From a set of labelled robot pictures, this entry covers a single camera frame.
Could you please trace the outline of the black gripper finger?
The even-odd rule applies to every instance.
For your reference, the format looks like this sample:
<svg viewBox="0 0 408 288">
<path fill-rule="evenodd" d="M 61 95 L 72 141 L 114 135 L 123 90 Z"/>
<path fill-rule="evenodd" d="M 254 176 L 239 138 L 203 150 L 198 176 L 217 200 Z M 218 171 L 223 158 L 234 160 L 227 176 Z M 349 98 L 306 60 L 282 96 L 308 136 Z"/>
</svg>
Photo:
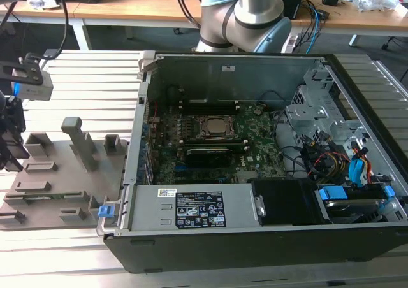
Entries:
<svg viewBox="0 0 408 288">
<path fill-rule="evenodd" d="M 23 166 L 19 159 L 25 158 L 25 148 L 22 138 L 14 138 L 11 135 L 1 135 L 1 170 L 8 172 L 21 172 Z"/>
</svg>

